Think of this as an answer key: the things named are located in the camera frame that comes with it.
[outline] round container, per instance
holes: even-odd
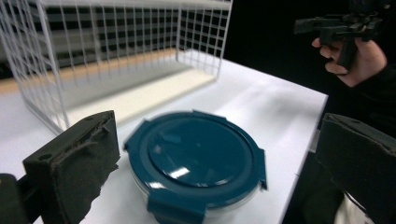
[[[222,117],[193,111],[145,121],[125,149],[160,223],[202,223],[266,189],[264,150]]]

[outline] table surface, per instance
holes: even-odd
[[[211,222],[280,223],[326,99],[323,93],[223,61],[215,83],[118,127],[119,169],[110,174],[100,197],[92,202],[89,214],[81,223],[157,223],[146,211],[122,146],[144,119],[192,110],[225,117],[265,150],[268,190],[257,192],[243,206]],[[21,178],[25,174],[21,161],[55,134],[27,109],[17,91],[0,94],[0,110],[0,173]]]

